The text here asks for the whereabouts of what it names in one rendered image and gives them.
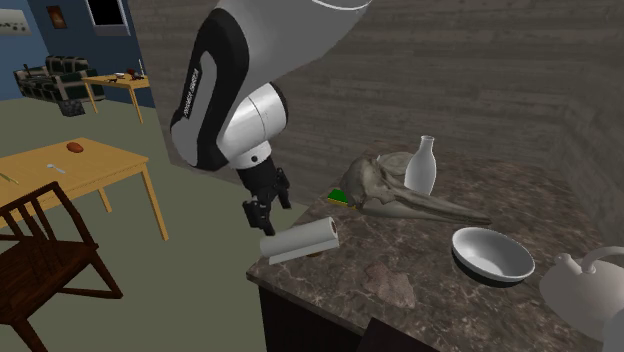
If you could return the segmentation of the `grey cloth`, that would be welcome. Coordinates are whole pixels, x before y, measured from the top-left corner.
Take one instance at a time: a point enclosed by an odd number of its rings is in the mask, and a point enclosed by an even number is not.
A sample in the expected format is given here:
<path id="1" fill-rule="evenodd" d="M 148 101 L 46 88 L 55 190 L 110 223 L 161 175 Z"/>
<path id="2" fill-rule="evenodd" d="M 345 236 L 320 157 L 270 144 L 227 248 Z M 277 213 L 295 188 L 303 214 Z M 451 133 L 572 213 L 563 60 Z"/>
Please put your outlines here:
<path id="1" fill-rule="evenodd" d="M 392 177 L 404 177 L 406 169 L 413 157 L 409 152 L 393 152 L 379 155 L 376 158 L 380 170 Z"/>

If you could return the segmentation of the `small light wooden table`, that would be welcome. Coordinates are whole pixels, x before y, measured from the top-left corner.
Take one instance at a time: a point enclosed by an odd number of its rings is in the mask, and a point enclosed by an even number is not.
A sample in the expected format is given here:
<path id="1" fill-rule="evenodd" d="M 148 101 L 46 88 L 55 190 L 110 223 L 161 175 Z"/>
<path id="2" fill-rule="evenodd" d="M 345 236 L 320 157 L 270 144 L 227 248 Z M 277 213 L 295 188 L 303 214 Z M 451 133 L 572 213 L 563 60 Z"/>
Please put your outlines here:
<path id="1" fill-rule="evenodd" d="M 129 92 L 131 102 L 132 102 L 132 105 L 136 109 L 139 122 L 143 123 L 143 118 L 142 118 L 142 114 L 141 114 L 141 110 L 138 104 L 135 90 L 150 87 L 150 83 L 149 83 L 147 76 L 144 76 L 142 79 L 134 79 L 133 76 L 128 73 L 124 73 L 123 76 L 112 74 L 112 75 L 103 75 L 103 76 L 84 77 L 82 79 L 82 82 L 84 83 L 85 88 L 88 92 L 89 100 L 92 104 L 92 107 L 95 113 L 98 113 L 98 109 L 95 103 L 94 93 L 92 90 L 93 85 L 121 88 Z"/>

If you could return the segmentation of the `grey long animal skull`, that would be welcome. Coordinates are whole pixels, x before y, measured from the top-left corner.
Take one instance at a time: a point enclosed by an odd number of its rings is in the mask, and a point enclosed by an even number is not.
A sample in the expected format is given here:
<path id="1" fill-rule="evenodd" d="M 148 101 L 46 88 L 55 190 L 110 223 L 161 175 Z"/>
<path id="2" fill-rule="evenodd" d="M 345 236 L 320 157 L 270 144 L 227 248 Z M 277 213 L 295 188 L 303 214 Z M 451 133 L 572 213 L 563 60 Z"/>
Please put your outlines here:
<path id="1" fill-rule="evenodd" d="M 343 174 L 339 188 L 349 206 L 361 214 L 400 219 L 489 225 L 491 218 L 479 211 L 408 189 L 399 177 L 386 175 L 376 158 L 358 157 Z"/>

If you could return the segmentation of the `dark counter cabinet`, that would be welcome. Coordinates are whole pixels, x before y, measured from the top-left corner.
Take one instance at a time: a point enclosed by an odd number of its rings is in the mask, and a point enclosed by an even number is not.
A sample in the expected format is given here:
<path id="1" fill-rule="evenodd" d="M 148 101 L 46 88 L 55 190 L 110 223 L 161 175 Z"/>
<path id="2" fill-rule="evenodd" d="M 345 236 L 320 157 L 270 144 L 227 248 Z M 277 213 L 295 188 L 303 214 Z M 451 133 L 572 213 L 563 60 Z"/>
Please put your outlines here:
<path id="1" fill-rule="evenodd" d="M 372 318 L 362 336 L 259 287 L 267 352 L 440 352 Z"/>

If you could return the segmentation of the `dark checkered floor cushion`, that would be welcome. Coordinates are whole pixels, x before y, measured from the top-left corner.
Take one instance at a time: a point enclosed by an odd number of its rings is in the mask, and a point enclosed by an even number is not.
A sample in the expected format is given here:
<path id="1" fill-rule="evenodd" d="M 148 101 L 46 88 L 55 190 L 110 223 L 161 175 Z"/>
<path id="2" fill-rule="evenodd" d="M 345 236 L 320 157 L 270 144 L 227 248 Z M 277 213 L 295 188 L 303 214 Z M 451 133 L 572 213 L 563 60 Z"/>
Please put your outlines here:
<path id="1" fill-rule="evenodd" d="M 79 100 L 65 100 L 57 103 L 60 112 L 65 117 L 75 117 L 85 114 L 83 104 Z"/>

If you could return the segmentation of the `white glass bottle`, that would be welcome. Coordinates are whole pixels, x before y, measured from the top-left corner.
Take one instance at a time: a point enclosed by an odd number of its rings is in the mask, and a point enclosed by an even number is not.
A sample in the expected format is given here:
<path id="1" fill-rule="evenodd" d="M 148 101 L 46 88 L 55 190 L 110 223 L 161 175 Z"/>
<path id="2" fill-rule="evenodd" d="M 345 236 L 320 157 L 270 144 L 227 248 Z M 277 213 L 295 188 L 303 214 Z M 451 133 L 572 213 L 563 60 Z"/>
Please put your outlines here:
<path id="1" fill-rule="evenodd" d="M 435 138 L 423 135 L 418 151 L 411 157 L 404 177 L 404 186 L 430 195 L 436 180 L 437 165 L 433 154 Z"/>

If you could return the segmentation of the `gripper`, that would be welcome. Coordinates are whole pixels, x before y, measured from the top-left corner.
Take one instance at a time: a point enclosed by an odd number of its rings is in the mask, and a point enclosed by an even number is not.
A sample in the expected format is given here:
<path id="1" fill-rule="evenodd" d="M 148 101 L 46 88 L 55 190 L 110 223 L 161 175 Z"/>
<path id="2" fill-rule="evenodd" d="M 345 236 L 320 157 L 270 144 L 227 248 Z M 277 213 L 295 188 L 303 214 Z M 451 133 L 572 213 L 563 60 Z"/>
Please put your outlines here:
<path id="1" fill-rule="evenodd" d="M 257 199 L 244 201 L 244 209 L 249 226 L 261 229 L 266 236 L 276 234 L 270 221 L 271 207 L 262 202 L 272 202 L 278 196 L 283 209 L 291 209 L 289 199 L 290 182 L 281 167 L 276 168 L 269 156 L 263 162 L 247 169 L 236 170 L 242 184 Z"/>

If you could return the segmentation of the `small brown wall picture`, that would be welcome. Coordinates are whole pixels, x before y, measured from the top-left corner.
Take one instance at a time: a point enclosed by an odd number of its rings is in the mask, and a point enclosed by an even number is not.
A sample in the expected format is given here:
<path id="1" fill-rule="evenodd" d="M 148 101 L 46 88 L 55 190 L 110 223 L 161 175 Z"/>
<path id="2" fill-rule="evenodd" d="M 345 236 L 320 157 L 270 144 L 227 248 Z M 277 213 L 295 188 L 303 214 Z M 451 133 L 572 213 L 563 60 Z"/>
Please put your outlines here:
<path id="1" fill-rule="evenodd" d="M 47 6 L 46 10 L 54 29 L 66 29 L 67 24 L 58 5 Z"/>

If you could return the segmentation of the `pale wide wall picture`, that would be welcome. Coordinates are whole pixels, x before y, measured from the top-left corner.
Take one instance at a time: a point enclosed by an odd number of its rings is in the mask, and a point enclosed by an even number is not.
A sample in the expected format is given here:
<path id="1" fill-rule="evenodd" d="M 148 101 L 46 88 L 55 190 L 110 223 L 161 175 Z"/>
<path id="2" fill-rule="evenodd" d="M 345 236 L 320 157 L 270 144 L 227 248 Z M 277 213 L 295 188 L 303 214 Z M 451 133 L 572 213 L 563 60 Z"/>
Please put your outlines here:
<path id="1" fill-rule="evenodd" d="M 0 8 L 0 36 L 30 36 L 25 14 L 20 9 Z"/>

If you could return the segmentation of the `white teapot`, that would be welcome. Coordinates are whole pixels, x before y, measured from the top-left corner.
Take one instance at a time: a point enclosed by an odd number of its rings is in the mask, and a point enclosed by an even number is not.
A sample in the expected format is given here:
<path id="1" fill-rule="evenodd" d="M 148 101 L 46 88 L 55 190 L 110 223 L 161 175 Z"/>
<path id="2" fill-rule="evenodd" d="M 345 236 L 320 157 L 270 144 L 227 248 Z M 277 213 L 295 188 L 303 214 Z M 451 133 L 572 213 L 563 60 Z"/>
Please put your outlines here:
<path id="1" fill-rule="evenodd" d="M 561 253 L 539 283 L 545 303 L 579 332 L 604 342 L 604 328 L 624 309 L 624 267 L 603 261 L 624 247 L 595 249 L 582 259 Z"/>

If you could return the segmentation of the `dark checkered sofa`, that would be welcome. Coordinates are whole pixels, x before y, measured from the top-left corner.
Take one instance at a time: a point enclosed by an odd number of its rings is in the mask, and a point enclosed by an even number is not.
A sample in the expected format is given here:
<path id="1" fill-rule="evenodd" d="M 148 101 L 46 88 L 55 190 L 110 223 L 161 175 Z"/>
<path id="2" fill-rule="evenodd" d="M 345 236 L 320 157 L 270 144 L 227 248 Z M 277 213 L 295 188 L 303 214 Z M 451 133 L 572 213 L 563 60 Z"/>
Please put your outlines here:
<path id="1" fill-rule="evenodd" d="M 13 72 L 24 97 L 48 101 L 89 100 L 83 78 L 96 77 L 98 72 L 88 61 L 76 56 L 47 56 L 45 65 Z"/>

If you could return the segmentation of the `brown flat bread slice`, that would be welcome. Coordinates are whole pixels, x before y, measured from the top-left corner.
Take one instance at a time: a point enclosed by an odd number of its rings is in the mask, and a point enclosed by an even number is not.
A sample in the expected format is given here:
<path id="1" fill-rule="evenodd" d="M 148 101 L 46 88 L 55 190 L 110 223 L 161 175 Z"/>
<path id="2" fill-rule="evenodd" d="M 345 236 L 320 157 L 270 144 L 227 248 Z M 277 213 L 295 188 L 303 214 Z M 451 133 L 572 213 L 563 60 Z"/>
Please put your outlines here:
<path id="1" fill-rule="evenodd" d="M 398 308 L 414 308 L 416 297 L 413 286 L 404 272 L 393 272 L 382 262 L 365 268 L 367 281 L 363 287 L 382 301 Z"/>

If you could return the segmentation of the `green sponge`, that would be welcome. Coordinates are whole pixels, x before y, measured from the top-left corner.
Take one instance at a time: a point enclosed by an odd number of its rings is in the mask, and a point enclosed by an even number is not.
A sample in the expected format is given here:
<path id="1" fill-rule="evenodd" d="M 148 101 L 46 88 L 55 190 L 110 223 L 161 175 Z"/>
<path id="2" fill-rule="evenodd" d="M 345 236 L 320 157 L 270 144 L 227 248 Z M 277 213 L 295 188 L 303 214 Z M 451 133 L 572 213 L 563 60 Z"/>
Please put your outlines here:
<path id="1" fill-rule="evenodd" d="M 327 196 L 327 201 L 332 203 L 332 204 L 336 204 L 336 205 L 340 205 L 343 207 L 347 207 L 350 209 L 354 209 L 354 206 L 349 206 L 348 205 L 348 200 L 344 194 L 344 192 L 340 189 L 333 189 Z"/>

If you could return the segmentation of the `large light wooden table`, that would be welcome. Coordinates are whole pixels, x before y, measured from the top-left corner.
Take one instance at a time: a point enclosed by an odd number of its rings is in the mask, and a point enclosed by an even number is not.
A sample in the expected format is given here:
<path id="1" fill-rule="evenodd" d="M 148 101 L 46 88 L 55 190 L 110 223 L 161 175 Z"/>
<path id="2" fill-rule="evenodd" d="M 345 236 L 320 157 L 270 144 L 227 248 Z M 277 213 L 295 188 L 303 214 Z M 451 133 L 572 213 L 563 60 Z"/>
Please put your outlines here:
<path id="1" fill-rule="evenodd" d="M 168 233 L 149 176 L 148 158 L 84 137 L 74 142 L 83 148 L 74 153 L 65 142 L 0 158 L 0 206 L 56 181 L 70 199 L 98 192 L 105 209 L 112 210 L 105 188 L 139 174 L 163 240 Z"/>

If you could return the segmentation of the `white paper towel roll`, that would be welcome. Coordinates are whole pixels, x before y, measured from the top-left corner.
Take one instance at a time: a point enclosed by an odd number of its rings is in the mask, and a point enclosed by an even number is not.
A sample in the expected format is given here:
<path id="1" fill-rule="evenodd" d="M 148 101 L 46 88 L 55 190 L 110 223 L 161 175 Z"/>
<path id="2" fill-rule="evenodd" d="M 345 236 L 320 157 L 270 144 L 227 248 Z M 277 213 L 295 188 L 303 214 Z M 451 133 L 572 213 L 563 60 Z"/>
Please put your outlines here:
<path id="1" fill-rule="evenodd" d="M 270 265 L 338 248 L 337 225 L 326 217 L 260 240 L 260 253 Z"/>

